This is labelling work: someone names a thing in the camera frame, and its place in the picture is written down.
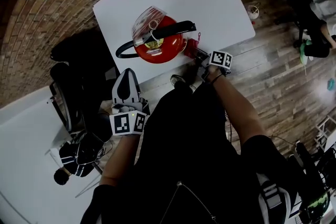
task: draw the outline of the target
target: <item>wooden floor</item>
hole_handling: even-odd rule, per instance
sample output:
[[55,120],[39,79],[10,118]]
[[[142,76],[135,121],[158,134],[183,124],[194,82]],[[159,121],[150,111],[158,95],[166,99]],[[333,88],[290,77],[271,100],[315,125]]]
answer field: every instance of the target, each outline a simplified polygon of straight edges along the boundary
[[[225,49],[234,56],[228,79],[257,109],[269,136],[281,137],[292,144],[300,140],[312,150],[317,134],[314,126],[328,113],[334,115],[336,107],[335,91],[327,89],[328,80],[336,76],[336,52],[325,59],[308,61],[304,68],[297,49],[292,46],[298,37],[296,26],[273,23],[277,16],[290,10],[286,0],[248,0],[244,4],[246,2],[259,2],[261,16],[256,20],[253,39]],[[151,111],[159,99],[173,89],[170,76],[182,74],[184,70],[185,67],[177,68],[140,85]],[[293,146],[282,139],[273,140],[285,156],[293,151]],[[232,141],[240,152],[234,130]]]

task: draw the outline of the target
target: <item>leg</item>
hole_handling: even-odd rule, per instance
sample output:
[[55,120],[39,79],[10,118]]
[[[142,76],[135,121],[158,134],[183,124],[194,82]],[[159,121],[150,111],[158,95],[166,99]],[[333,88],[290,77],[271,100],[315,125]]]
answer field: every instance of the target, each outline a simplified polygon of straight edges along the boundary
[[[188,134],[186,125],[192,90],[181,81],[174,87],[160,99],[147,120],[139,160],[146,158],[153,162],[159,158],[162,162],[173,163],[171,156],[178,156],[180,140]],[[178,137],[178,142],[173,143],[172,137]]]
[[203,83],[194,92],[192,107],[195,111],[202,109],[199,120],[204,122],[198,128],[202,128],[207,134],[225,136],[225,109],[217,97],[214,87]]
[[311,0],[294,0],[292,6],[298,16],[299,24],[303,29],[315,29],[318,27],[320,30],[323,21],[311,10],[310,1]]
[[288,158],[288,164],[293,174],[293,179],[295,181],[295,187],[302,201],[305,202],[307,200],[307,196],[308,196],[307,194],[309,193],[306,174],[303,172],[302,167],[299,165],[294,155],[291,155]]
[[302,143],[297,144],[297,152],[303,161],[304,168],[306,169],[307,182],[310,188],[309,197],[312,200],[317,199],[325,192],[320,173],[315,166],[309,152]]
[[322,39],[319,38],[321,41],[317,41],[316,39],[312,38],[311,32],[309,32],[312,44],[305,46],[305,55],[306,56],[313,56],[318,58],[325,58],[329,55],[330,46],[329,44],[324,44]]
[[294,48],[299,48],[302,44],[302,37],[303,37],[303,27],[299,27],[299,39],[294,42]]

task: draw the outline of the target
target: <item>black pants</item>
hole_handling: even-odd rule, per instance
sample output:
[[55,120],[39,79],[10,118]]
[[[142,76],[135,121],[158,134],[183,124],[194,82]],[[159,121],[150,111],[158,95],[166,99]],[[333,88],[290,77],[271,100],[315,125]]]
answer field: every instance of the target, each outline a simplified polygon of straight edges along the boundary
[[294,156],[290,156],[288,162],[294,175],[297,191],[302,199],[302,206],[306,207],[320,198],[326,191],[320,173],[302,143],[298,143],[297,152],[303,161],[306,173],[303,172]]
[[160,156],[160,165],[183,167],[182,160],[195,163],[191,159],[200,148],[203,154],[221,152],[225,142],[225,110],[213,86],[204,83],[193,93],[179,81],[149,117],[138,162],[153,163]]
[[294,8],[300,28],[308,30],[308,35],[311,38],[312,44],[305,46],[305,55],[318,58],[325,58],[330,52],[330,43],[324,38],[321,33],[321,26],[325,24],[320,20],[310,8],[311,0],[289,0],[290,5]]

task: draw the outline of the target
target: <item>fire extinguisher handle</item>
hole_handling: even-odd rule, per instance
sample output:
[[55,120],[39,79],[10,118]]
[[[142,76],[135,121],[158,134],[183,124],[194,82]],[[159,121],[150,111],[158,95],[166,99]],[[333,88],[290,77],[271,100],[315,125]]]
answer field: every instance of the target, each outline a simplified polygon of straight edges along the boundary
[[182,34],[186,32],[192,32],[192,31],[196,31],[195,24],[189,20],[185,20],[183,22],[179,22],[176,24],[168,25],[168,26],[153,30],[153,35],[150,36],[144,42],[148,43],[148,42],[154,41],[153,36],[156,39],[161,39],[161,38],[174,36],[174,35]]

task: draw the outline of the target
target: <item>black chair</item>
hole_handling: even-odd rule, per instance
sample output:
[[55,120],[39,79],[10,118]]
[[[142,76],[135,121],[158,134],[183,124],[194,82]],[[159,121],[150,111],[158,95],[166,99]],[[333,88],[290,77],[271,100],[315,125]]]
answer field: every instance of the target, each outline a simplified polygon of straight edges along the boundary
[[75,34],[56,45],[50,57],[60,62],[50,71],[54,80],[50,89],[53,95],[57,89],[60,93],[65,116],[56,100],[53,104],[66,129],[71,132],[79,123],[84,124],[86,130],[94,128],[101,102],[111,100],[116,81],[105,77],[115,63],[102,33],[90,29]]

